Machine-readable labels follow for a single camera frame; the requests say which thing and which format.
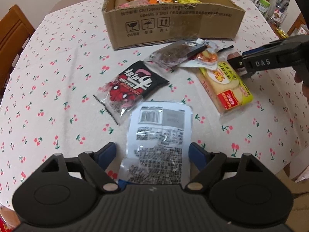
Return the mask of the small fruit candy packet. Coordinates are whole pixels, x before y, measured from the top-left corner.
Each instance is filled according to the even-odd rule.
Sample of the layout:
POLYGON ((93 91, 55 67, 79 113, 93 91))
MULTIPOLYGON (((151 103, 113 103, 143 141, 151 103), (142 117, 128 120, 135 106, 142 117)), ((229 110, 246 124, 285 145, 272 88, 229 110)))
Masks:
POLYGON ((218 55, 212 48, 207 48, 192 59, 180 64, 181 68, 205 68, 211 71, 217 69, 218 55))

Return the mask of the yellow rice cracker pack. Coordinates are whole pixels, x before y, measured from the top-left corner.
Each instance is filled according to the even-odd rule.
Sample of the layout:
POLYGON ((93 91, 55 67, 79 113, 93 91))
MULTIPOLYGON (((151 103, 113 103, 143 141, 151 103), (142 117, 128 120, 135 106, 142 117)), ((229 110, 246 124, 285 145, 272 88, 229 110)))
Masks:
POLYGON ((254 99, 226 60, 220 60, 215 70, 198 68, 195 74, 220 114, 241 108, 254 99))

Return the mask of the white blue snack packet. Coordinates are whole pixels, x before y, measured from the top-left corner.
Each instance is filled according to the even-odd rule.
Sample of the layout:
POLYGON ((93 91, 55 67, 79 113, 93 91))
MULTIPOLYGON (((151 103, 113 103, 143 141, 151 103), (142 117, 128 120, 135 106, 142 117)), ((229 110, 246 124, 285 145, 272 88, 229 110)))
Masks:
POLYGON ((189 182, 192 116, 190 106, 177 102, 146 101, 134 109, 118 173, 121 188, 189 182))

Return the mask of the black red beef snack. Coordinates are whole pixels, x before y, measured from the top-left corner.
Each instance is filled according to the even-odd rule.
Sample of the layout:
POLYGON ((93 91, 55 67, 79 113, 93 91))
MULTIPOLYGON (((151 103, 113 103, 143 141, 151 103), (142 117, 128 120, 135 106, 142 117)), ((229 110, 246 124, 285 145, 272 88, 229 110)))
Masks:
POLYGON ((94 98, 101 103, 117 125, 149 95, 169 81, 137 61, 100 87, 94 98))

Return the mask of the dark jerky clear packet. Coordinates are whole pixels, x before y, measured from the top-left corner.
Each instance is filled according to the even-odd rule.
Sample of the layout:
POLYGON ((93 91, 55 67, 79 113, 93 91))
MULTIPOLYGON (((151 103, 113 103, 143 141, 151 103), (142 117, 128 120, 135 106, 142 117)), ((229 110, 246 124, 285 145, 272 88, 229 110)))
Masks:
POLYGON ((179 40, 165 46, 146 57, 146 62, 155 63, 162 68, 172 68, 203 52, 207 46, 203 41, 179 40))

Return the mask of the pink snack packet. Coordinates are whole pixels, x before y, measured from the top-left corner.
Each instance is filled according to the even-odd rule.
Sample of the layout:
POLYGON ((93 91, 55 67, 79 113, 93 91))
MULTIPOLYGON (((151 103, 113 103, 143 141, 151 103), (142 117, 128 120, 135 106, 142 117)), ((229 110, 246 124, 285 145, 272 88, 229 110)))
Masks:
POLYGON ((115 8, 116 9, 122 9, 122 8, 146 6, 146 5, 150 5, 148 0, 134 0, 134 1, 124 3, 122 5, 118 5, 115 8))

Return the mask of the gold wrapped candies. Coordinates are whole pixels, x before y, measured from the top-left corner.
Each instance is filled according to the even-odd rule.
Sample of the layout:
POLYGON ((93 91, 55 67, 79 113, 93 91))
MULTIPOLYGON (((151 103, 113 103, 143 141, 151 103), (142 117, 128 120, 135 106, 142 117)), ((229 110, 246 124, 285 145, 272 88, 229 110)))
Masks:
POLYGON ((288 38, 289 36, 286 34, 284 30, 281 28, 276 28, 275 31, 277 32, 280 39, 288 38))

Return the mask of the orange label plastic container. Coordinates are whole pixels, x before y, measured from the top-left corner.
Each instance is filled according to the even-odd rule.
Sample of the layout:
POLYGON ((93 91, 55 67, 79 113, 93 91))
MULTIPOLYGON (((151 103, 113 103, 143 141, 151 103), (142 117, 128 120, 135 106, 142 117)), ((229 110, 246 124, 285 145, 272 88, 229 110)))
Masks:
POLYGON ((308 35, 308 27, 302 13, 298 15, 297 19, 288 31, 288 36, 295 35, 308 35))

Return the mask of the clear jar with sachets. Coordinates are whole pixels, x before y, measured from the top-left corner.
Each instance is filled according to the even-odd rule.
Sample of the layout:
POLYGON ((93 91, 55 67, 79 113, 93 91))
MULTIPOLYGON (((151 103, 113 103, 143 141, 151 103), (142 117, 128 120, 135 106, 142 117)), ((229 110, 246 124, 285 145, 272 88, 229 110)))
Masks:
POLYGON ((269 17, 270 23, 280 27, 286 17, 286 11, 289 5, 290 0, 276 0, 269 17))

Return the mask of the green lid jar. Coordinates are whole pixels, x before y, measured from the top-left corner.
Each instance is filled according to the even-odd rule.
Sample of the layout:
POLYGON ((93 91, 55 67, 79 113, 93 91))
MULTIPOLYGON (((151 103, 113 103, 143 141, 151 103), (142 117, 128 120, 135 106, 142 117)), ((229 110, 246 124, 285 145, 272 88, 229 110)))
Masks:
POLYGON ((270 7, 270 3, 267 0, 259 0, 258 1, 258 10, 261 12, 261 14, 265 14, 270 7))

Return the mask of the cardboard box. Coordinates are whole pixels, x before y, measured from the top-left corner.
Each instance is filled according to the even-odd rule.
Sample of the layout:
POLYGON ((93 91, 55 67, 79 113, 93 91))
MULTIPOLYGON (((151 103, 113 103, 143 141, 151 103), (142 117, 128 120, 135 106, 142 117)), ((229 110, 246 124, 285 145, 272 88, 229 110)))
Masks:
POLYGON ((181 39, 234 39, 245 14, 231 0, 121 8, 124 1, 105 0, 102 8, 115 50, 181 39))

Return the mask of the left wooden chair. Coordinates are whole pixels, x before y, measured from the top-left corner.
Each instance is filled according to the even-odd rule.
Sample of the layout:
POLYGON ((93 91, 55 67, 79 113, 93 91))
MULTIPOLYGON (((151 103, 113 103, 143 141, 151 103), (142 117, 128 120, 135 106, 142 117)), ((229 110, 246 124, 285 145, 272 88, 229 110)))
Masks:
POLYGON ((4 95, 8 77, 13 71, 13 61, 20 56, 23 45, 35 32, 18 5, 13 5, 1 19, 0 37, 0 69, 1 69, 1 96, 4 95))

